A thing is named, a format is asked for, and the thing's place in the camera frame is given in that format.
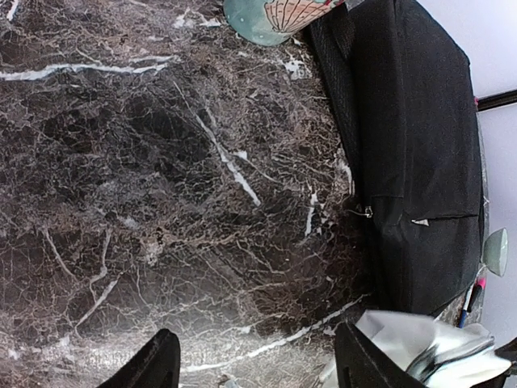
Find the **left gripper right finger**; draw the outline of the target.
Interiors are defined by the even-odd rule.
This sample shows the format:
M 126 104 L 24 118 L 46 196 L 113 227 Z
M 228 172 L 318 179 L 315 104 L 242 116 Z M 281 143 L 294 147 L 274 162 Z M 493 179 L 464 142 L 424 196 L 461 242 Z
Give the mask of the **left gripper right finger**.
M 424 388 L 353 323 L 344 322 L 338 326 L 334 354 L 341 388 Z

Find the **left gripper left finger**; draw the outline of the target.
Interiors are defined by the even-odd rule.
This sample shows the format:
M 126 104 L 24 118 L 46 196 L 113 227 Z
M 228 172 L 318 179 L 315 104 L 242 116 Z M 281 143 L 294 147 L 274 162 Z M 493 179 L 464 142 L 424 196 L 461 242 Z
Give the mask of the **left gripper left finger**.
M 178 388 L 180 363 L 179 338 L 164 328 L 98 388 Z

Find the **white fabric pouch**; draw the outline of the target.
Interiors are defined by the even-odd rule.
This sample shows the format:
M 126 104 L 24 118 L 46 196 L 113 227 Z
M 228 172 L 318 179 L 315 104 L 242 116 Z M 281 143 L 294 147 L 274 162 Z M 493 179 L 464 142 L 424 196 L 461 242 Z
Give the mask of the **white fabric pouch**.
M 496 347 L 479 323 L 459 328 L 425 315 L 367 310 L 353 324 L 424 387 L 502 387 L 516 374 L 516 342 Z M 319 382 L 339 387 L 335 354 Z

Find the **black student bag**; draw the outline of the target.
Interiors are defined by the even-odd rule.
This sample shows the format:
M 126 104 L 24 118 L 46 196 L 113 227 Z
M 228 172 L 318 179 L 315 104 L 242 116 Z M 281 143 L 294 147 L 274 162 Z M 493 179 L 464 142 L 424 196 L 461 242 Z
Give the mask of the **black student bag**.
M 309 34 L 381 307 L 436 316 L 474 282 L 484 239 L 469 59 L 416 1 L 336 6 Z

